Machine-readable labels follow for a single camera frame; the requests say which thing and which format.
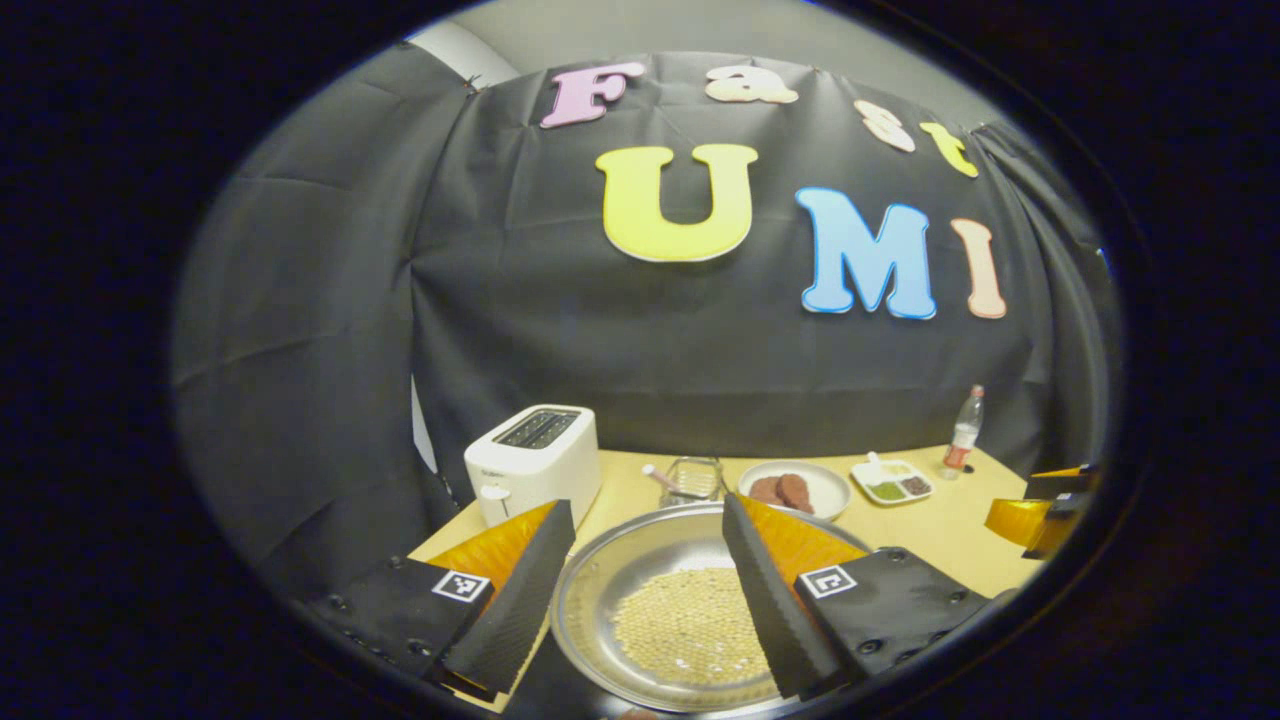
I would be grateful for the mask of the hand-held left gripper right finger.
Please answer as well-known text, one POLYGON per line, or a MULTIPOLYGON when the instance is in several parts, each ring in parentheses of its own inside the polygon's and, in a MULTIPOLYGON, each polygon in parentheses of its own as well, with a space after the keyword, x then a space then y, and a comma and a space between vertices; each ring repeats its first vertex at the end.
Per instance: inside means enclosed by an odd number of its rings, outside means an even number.
POLYGON ((786 698, 810 700, 891 673, 989 605, 902 547, 860 550, 749 496, 724 500, 722 536, 786 698))

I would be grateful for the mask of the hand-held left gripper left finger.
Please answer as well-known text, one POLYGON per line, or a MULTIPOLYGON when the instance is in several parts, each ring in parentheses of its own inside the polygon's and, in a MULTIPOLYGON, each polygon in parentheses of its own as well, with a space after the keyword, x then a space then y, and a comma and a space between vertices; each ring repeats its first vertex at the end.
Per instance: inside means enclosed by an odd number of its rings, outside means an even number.
POLYGON ((575 538, 570 501, 554 500, 301 606, 393 673, 489 701, 511 692, 532 652, 575 538))

